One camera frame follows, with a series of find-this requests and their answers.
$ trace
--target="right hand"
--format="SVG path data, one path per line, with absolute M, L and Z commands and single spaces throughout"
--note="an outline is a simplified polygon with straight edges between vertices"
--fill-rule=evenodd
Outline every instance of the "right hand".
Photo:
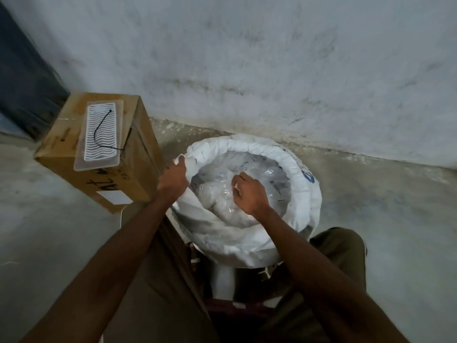
M 265 188 L 257 180 L 241 172 L 232 179 L 233 199 L 244 213 L 258 220 L 260 214 L 270 209 Z

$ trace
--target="white label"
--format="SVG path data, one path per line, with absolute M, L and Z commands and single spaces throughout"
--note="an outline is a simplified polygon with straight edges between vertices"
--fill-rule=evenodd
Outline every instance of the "white label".
M 112 204 L 129 204 L 133 202 L 122 190 L 97 191 L 97 193 Z

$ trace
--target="brown cardboard box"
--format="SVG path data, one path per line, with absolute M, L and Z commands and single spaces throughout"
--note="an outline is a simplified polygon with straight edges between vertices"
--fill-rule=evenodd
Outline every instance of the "brown cardboard box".
M 86 105 L 110 100 L 124 101 L 120 164 L 76 172 L 73 164 Z M 112 213 L 122 210 L 129 199 L 150 201 L 164 169 L 159 145 L 138 95 L 72 93 L 34 158 Z

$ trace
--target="left hand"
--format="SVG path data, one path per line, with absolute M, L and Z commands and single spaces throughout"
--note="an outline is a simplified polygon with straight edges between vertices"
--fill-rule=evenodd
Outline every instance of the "left hand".
M 184 194 L 189 182 L 186 179 L 186 165 L 184 164 L 184 156 L 181 155 L 178 159 L 178 164 L 170 165 L 165 172 L 159 177 L 157 184 L 158 196 L 165 196 L 166 200 L 173 204 L 179 196 Z

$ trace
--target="concrete floor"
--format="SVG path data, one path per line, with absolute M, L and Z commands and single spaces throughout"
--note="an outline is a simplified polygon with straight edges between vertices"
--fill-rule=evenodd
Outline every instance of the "concrete floor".
M 169 121 L 153 127 L 168 159 L 222 134 Z M 373 299 L 412 342 L 455 342 L 456 172 L 285 145 L 321 183 L 317 232 L 343 226 L 366 241 Z M 35 163 L 31 147 L 0 144 L 0 156 L 0 341 L 15 342 L 119 217 Z

